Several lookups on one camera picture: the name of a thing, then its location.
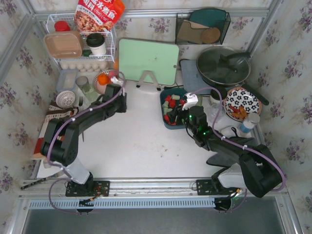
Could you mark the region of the teal plastic storage basket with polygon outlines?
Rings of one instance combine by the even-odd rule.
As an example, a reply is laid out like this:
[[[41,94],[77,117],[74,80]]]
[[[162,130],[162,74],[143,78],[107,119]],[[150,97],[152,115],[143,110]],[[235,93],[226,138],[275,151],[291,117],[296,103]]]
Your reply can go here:
[[[169,102],[165,101],[165,98],[167,96],[171,96],[171,95],[179,95],[180,96],[180,100],[176,100],[176,106],[183,106],[185,104],[185,99],[184,99],[184,95],[187,93],[187,91],[185,91],[183,88],[173,88],[173,89],[169,89],[169,90],[163,90],[160,93],[160,107],[161,107],[161,114],[162,114],[162,120],[163,123],[165,125],[165,127],[169,130],[179,130],[179,129],[184,129],[185,128],[185,122],[184,124],[176,124],[175,126],[171,126],[165,123],[163,116],[164,115],[168,115],[170,118],[170,113],[173,110],[172,108],[169,108]]]

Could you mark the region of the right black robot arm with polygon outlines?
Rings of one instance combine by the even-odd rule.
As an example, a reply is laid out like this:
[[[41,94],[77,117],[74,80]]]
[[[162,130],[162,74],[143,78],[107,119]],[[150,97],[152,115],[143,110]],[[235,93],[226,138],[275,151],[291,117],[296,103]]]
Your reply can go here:
[[[202,106],[187,110],[177,107],[169,117],[175,117],[184,125],[198,147],[215,153],[207,164],[222,167],[212,176],[216,190],[244,188],[262,198],[268,192],[280,191],[286,186],[286,177],[267,146],[251,145],[252,137],[222,135],[214,126],[208,125]]]

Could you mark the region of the green capsule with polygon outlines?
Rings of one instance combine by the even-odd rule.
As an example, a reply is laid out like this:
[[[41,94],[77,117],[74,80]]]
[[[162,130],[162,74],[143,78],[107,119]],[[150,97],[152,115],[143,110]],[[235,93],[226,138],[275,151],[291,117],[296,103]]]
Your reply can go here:
[[[179,95],[171,95],[171,99],[172,100],[180,100],[180,96]]]

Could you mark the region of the grey fluffy cloth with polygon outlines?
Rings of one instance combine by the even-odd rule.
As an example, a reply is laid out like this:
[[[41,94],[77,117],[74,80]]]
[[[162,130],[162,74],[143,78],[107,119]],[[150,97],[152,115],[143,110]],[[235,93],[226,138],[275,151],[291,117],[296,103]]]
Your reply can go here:
[[[230,137],[230,140],[234,143],[247,146],[256,146],[257,141],[253,137]],[[216,152],[215,155],[207,159],[206,163],[211,166],[218,167],[231,167],[238,163],[239,156],[242,154],[242,149],[227,143],[225,140],[221,140],[217,136],[213,136],[212,139],[207,141],[208,149]]]

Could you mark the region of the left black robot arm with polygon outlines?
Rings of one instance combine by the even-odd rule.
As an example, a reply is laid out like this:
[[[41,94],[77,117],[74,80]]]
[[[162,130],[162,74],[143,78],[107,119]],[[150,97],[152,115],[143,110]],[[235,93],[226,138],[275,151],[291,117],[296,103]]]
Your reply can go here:
[[[125,113],[127,94],[124,86],[108,85],[88,108],[72,117],[53,118],[48,122],[40,153],[48,163],[59,167],[76,184],[92,180],[91,173],[78,159],[78,138],[85,130],[115,113]]]

